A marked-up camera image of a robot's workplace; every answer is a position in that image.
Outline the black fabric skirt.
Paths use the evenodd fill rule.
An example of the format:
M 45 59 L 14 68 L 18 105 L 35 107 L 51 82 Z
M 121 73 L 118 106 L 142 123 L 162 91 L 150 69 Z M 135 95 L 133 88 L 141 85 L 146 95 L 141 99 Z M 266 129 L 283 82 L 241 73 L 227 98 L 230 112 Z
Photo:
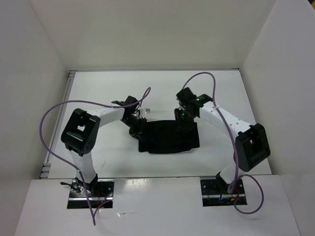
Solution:
M 134 137 L 138 151 L 150 154 L 175 154 L 200 147 L 196 122 L 183 127 L 175 120 L 150 121 Z

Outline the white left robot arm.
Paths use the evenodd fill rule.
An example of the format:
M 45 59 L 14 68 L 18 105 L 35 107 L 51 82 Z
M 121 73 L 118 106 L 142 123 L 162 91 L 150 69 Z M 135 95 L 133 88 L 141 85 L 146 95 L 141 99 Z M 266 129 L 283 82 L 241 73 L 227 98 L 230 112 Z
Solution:
M 71 114 L 61 135 L 61 141 L 70 152 L 77 167 L 76 184 L 86 195 L 93 196 L 98 191 L 98 176 L 92 160 L 92 149 L 96 144 L 98 130 L 115 121 L 129 127 L 129 134 L 143 140 L 147 119 L 141 116 L 139 103 L 128 96 L 125 101 L 113 101 L 109 107 L 85 111 L 77 108 Z

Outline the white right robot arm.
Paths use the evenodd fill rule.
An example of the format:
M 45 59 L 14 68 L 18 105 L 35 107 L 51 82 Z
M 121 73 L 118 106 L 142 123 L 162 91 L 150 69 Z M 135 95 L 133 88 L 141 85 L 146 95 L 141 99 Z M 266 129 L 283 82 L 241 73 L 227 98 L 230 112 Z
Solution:
M 226 134 L 233 147 L 234 164 L 216 175 L 216 188 L 221 193 L 232 193 L 236 181 L 245 173 L 267 159 L 270 147 L 263 125 L 250 124 L 221 108 L 214 97 L 206 94 L 196 96 L 190 88 L 184 88 L 176 94 L 180 108 L 177 117 L 185 123 L 195 118 L 203 119 Z

